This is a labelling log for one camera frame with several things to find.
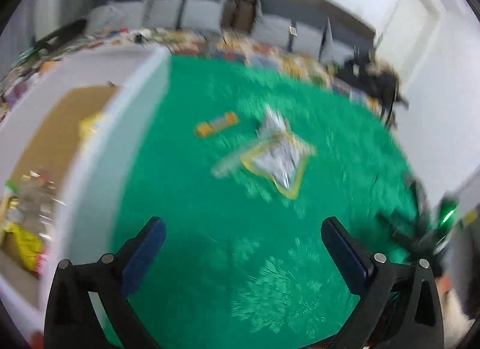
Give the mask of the orange sausage stick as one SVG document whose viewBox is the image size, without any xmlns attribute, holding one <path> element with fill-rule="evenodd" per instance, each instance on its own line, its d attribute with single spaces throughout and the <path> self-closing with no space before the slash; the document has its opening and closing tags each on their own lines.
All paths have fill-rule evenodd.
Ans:
<svg viewBox="0 0 480 349">
<path fill-rule="evenodd" d="M 238 116 L 234 112 L 230 111 L 224 113 L 223 116 L 219 116 L 214 120 L 199 123 L 195 127 L 194 132 L 200 138 L 208 138 L 238 123 Z"/>
</svg>

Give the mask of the yellow red snack packet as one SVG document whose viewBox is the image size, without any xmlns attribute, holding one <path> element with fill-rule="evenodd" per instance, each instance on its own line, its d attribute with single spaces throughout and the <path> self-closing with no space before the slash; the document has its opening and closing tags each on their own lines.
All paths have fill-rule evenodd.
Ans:
<svg viewBox="0 0 480 349">
<path fill-rule="evenodd" d="M 6 251 L 24 269 L 40 277 L 46 262 L 47 247 L 34 233 L 11 223 L 5 229 Z"/>
</svg>

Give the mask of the cream noodle snack packet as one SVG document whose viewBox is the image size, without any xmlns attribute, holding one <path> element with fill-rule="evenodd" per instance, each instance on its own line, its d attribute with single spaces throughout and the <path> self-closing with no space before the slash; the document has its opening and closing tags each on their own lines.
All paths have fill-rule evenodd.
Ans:
<svg viewBox="0 0 480 349">
<path fill-rule="evenodd" d="M 85 145 L 89 139 L 95 136 L 98 132 L 99 126 L 103 123 L 103 113 L 96 112 L 95 114 L 86 117 L 78 124 L 78 136 L 80 143 Z"/>
</svg>

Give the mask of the black jacket pile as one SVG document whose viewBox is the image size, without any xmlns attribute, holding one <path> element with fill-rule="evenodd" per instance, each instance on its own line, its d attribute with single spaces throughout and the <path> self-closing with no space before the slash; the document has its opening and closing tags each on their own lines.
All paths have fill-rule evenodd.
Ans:
<svg viewBox="0 0 480 349">
<path fill-rule="evenodd" d="M 401 78 L 397 71 L 383 59 L 378 59 L 374 49 L 354 49 L 354 55 L 336 68 L 335 78 L 356 88 L 381 107 L 381 116 L 386 116 L 385 127 L 396 127 L 394 105 L 399 103 L 406 109 L 409 102 L 400 94 Z"/>
</svg>

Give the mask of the silver yellow-edged snack packet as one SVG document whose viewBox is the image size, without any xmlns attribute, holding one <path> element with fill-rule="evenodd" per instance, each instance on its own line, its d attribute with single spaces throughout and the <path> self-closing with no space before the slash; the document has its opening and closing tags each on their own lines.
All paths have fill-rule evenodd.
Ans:
<svg viewBox="0 0 480 349">
<path fill-rule="evenodd" d="M 260 141 L 240 157 L 248 172 L 270 180 L 287 199 L 296 199 L 308 160 L 317 150 L 293 133 Z"/>
</svg>

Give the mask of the small silver snack packet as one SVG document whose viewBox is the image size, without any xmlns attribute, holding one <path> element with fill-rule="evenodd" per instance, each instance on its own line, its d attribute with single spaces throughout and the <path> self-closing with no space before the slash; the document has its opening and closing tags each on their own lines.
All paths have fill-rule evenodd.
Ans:
<svg viewBox="0 0 480 349">
<path fill-rule="evenodd" d="M 288 133 L 289 130 L 288 120 L 281 113 L 273 110 L 270 105 L 266 105 L 263 118 L 256 130 L 257 137 L 260 139 L 271 138 L 280 133 Z"/>
</svg>

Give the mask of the grey pillow far right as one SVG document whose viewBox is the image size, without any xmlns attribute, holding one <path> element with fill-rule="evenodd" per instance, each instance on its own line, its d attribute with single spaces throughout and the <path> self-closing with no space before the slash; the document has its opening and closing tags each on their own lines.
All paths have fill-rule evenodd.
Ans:
<svg viewBox="0 0 480 349">
<path fill-rule="evenodd" d="M 359 51 L 373 49 L 373 42 L 372 39 L 365 39 L 342 25 L 327 20 L 319 62 L 325 65 L 343 65 Z"/>
</svg>

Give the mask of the green embroidered tablecloth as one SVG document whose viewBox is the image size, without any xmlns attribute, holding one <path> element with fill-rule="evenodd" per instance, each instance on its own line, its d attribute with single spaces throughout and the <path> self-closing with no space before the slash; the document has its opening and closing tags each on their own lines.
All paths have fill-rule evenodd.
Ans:
<svg viewBox="0 0 480 349">
<path fill-rule="evenodd" d="M 253 143 L 264 107 L 316 148 L 296 199 L 241 167 L 212 167 Z M 208 138 L 202 122 L 234 112 Z M 113 233 L 121 246 L 151 217 L 167 238 L 129 300 L 164 348 L 299 348 L 335 334 L 357 304 L 320 238 L 339 219 L 370 252 L 401 262 L 379 211 L 415 216 L 409 166 L 369 110 L 261 68 L 176 55 L 167 94 L 126 184 Z"/>
</svg>

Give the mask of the clear thin snack wrapper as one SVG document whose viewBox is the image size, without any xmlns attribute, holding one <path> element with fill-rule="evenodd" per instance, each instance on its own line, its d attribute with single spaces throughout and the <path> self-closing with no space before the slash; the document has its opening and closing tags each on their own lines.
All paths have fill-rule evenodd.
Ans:
<svg viewBox="0 0 480 349">
<path fill-rule="evenodd" d="M 211 174 L 214 176 L 214 178 L 225 178 L 228 175 L 236 172 L 242 167 L 241 157 L 251 148 L 252 146 L 242 147 L 229 153 L 212 167 Z"/>
</svg>

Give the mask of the grey pillow far left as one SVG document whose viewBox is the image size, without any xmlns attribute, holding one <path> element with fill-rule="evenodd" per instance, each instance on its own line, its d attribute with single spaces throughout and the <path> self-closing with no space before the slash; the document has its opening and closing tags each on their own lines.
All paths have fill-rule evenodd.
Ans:
<svg viewBox="0 0 480 349">
<path fill-rule="evenodd" d="M 85 35 L 94 36 L 106 30 L 140 29 L 151 0 L 117 2 L 107 1 L 94 7 L 88 16 Z"/>
</svg>

